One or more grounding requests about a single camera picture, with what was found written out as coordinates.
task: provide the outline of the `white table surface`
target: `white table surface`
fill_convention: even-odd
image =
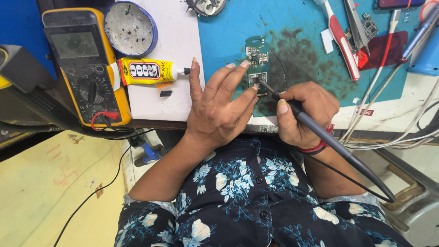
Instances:
[[[198,21],[194,11],[188,11],[184,1],[176,0],[132,0],[145,8],[157,23],[158,42],[146,58],[173,61],[179,68],[189,67],[192,57],[201,66],[200,83],[204,88],[203,61],[198,33]],[[371,106],[372,116],[364,116],[357,130],[404,132],[424,103],[438,77],[408,74],[400,99],[377,102]],[[170,97],[159,97],[154,86],[129,85],[131,113],[134,119],[186,121],[191,109],[188,76],[179,76],[172,86]],[[431,103],[439,99],[436,92]],[[438,106],[432,108],[420,121],[421,127],[433,118]],[[333,118],[336,129],[346,129],[355,106],[342,107]],[[248,124],[276,125],[276,116],[252,117]]]

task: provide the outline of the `red and white toothbrush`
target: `red and white toothbrush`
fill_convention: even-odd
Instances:
[[[334,12],[332,12],[329,2],[327,0],[314,0],[314,2],[318,5],[324,4],[326,12],[328,14],[329,30],[335,42],[340,47],[340,50],[343,53],[343,58],[345,59],[346,65],[348,66],[349,74],[351,75],[353,81],[359,80],[360,71],[357,64],[355,63],[355,59],[346,39],[345,32],[343,32],[343,29],[340,26],[337,17],[335,17]]]

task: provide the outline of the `black wristband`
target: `black wristband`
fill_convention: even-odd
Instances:
[[[312,152],[309,152],[309,153],[304,153],[304,152],[302,152],[302,151],[300,151],[300,150],[298,150],[298,151],[300,151],[300,152],[303,153],[303,154],[306,154],[306,155],[311,156],[311,155],[319,154],[320,152],[322,152],[323,150],[325,150],[325,148],[326,148],[326,146],[323,146],[321,149],[316,150],[316,151],[312,151]]]

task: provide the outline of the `hand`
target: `hand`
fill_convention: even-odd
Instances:
[[[192,61],[189,84],[192,108],[185,137],[197,146],[214,150],[232,141],[245,128],[258,97],[253,86],[232,101],[236,86],[248,69],[248,61],[238,67],[229,64],[215,72],[204,92],[200,86],[200,65]]]
[[[320,138],[301,122],[297,122],[285,100],[302,101],[305,112],[323,128],[331,123],[332,117],[340,109],[340,102],[312,81],[294,85],[279,96],[281,100],[277,103],[277,124],[282,141],[301,149],[319,145]]]

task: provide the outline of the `phone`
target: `phone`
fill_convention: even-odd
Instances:
[[[410,7],[419,7],[425,3],[425,0],[377,0],[377,10],[394,10],[405,9],[410,2]]]

